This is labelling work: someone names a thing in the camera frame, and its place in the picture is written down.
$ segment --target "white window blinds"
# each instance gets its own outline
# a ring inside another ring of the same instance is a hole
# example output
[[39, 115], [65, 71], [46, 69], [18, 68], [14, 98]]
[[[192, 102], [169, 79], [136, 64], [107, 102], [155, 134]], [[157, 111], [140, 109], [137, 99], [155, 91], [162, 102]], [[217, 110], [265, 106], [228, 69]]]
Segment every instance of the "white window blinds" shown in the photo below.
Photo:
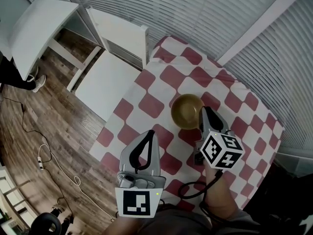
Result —
[[297, 0], [225, 67], [282, 121], [282, 149], [313, 149], [313, 0]]
[[176, 35], [218, 58], [274, 0], [79, 0], [150, 28], [151, 45]]

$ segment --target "red and white checkered tablecloth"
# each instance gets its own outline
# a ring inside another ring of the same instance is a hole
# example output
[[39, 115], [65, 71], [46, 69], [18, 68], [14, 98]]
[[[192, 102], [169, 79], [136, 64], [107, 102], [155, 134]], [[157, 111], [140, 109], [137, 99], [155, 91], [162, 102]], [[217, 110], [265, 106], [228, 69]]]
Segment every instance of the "red and white checkered tablecloth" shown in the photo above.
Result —
[[[155, 130], [161, 175], [167, 179], [162, 199], [199, 212], [201, 196], [190, 200], [177, 197], [182, 184], [205, 181], [204, 167], [195, 166], [192, 155], [200, 131], [181, 130], [171, 119], [171, 104], [186, 93], [199, 96], [206, 106], [218, 111], [242, 141], [245, 155], [224, 177], [236, 203], [243, 208], [267, 174], [284, 128], [230, 72], [176, 37], [164, 37], [157, 44], [147, 68], [118, 104], [90, 154], [118, 172], [122, 150], [139, 134]], [[198, 192], [198, 187], [186, 188], [186, 194]]]

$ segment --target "golden bowl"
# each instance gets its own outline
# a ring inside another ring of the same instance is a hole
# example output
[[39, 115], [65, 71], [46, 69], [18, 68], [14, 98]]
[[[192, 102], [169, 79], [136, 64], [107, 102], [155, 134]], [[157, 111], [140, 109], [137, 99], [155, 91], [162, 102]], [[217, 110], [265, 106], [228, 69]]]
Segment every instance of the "golden bowl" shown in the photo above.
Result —
[[172, 104], [172, 119], [181, 129], [199, 128], [199, 113], [203, 106], [204, 103], [196, 95], [183, 94], [176, 98]]

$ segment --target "wooden floor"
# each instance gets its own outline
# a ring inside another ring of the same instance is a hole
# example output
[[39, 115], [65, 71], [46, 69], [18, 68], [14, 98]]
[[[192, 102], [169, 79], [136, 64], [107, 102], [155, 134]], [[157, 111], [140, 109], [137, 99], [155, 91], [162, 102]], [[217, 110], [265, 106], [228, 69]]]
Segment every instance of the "wooden floor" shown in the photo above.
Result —
[[[80, 61], [84, 61], [94, 48], [90, 42], [66, 30], [61, 31], [58, 38], [59, 43]], [[45, 52], [38, 65], [39, 72], [47, 75], [46, 84], [38, 93], [5, 86], [3, 95], [24, 104], [26, 130], [41, 131], [48, 138], [51, 150], [64, 171], [71, 178], [79, 176], [82, 190], [114, 216], [117, 210], [114, 193], [116, 175], [106, 171], [88, 153], [105, 122], [77, 99], [74, 93], [66, 90], [76, 68], [52, 50]], [[38, 148], [44, 139], [37, 133], [24, 132], [21, 120], [21, 106], [5, 99], [0, 106], [2, 159], [17, 184], [27, 179], [32, 181], [22, 187], [29, 203], [39, 213], [50, 212], [61, 193], [48, 172], [38, 168]], [[46, 151], [41, 153], [43, 160], [48, 159]], [[45, 166], [62, 188], [73, 210], [74, 224], [68, 231], [73, 234], [100, 234], [110, 224], [108, 216], [63, 175], [55, 160]], [[63, 220], [68, 214], [69, 210], [60, 219]]]

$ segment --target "white chair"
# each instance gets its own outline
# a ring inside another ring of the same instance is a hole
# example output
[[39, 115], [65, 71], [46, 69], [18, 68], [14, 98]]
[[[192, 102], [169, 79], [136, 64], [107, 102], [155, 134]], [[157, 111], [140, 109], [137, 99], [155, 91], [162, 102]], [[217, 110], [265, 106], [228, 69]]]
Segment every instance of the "white chair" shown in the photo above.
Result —
[[94, 8], [88, 8], [87, 12], [106, 50], [87, 73], [75, 94], [104, 121], [108, 121], [140, 71], [111, 54], [107, 40], [140, 58], [145, 68], [149, 57], [148, 27], [137, 26]]

